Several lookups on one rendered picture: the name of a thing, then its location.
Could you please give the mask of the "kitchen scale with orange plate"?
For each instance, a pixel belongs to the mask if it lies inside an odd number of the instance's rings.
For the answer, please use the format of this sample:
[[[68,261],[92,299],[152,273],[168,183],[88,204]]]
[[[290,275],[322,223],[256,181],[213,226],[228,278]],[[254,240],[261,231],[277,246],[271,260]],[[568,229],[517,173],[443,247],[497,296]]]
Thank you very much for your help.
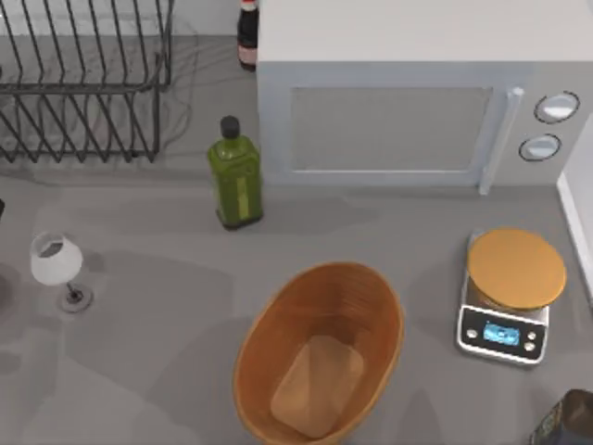
[[[474,230],[461,284],[458,347],[515,365],[540,364],[550,306],[566,282],[562,256],[542,235],[515,227]]]

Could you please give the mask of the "white wine glass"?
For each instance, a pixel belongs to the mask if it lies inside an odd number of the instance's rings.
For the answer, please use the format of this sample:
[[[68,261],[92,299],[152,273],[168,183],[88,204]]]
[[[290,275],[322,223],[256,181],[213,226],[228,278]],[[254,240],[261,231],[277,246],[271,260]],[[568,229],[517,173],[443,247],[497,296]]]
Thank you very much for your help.
[[[91,306],[92,291],[74,283],[83,266],[82,250],[67,236],[55,232],[37,235],[30,247],[30,265],[38,283],[64,291],[58,299],[63,312],[78,313]]]

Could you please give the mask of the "pale microwave oven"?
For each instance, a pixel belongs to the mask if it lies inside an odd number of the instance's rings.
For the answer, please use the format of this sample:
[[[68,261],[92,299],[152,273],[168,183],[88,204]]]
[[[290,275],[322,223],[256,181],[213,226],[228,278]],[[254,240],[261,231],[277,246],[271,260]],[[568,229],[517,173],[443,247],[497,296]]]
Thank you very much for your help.
[[[593,115],[593,0],[261,0],[257,81],[268,184],[478,189],[515,86],[492,187],[554,184]],[[538,121],[564,91],[573,117]],[[560,151],[523,160],[543,134]]]

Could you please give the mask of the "microwave knob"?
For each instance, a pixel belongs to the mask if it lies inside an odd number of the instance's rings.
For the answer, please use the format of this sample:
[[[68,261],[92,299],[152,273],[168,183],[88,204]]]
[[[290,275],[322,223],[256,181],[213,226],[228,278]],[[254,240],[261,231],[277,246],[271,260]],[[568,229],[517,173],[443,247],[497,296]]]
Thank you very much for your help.
[[[520,157],[527,162],[552,159],[561,149],[561,140],[554,134],[543,134],[523,141],[519,147]]]
[[[534,115],[540,122],[556,124],[572,118],[579,108],[579,97],[573,92],[564,91],[542,97],[535,106]]]

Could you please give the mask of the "dark brown sauce bottle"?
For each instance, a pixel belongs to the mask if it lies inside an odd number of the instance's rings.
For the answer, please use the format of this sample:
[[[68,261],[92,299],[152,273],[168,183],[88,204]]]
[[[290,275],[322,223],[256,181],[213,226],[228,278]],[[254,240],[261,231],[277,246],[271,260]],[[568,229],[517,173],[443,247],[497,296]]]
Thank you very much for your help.
[[[258,0],[240,0],[237,21],[237,59],[247,71],[255,71],[258,60],[259,5]]]

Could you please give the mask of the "white cabinet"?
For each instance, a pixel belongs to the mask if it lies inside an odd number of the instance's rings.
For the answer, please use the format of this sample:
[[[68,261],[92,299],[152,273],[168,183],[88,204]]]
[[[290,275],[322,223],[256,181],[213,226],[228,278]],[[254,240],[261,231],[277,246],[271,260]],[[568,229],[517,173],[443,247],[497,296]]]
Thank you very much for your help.
[[[587,305],[593,311],[593,237],[589,236],[581,218],[581,206],[574,194],[574,181],[571,180],[572,177],[578,177],[578,174],[571,174],[571,171],[580,171],[581,183],[593,185],[593,167],[587,169],[589,161],[593,163],[593,139],[586,136],[584,142],[576,143],[576,148],[557,182],[557,190],[586,289]]]

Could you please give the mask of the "green bottle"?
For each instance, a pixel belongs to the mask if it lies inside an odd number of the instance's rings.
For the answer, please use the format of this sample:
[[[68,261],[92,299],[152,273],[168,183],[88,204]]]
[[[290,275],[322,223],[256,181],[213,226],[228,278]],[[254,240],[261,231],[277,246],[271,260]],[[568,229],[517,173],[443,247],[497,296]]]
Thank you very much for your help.
[[[220,121],[221,138],[208,149],[217,216],[229,231],[250,225],[263,217],[260,154],[252,140],[242,134],[232,115]]]

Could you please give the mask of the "brown oval basket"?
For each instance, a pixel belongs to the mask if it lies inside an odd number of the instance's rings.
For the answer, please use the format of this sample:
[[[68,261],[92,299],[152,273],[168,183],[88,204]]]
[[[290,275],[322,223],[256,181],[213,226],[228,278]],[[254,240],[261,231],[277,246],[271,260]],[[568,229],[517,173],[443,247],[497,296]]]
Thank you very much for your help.
[[[261,445],[343,445],[383,394],[404,325],[396,291],[367,265],[299,273],[237,354],[233,399],[243,426]]]

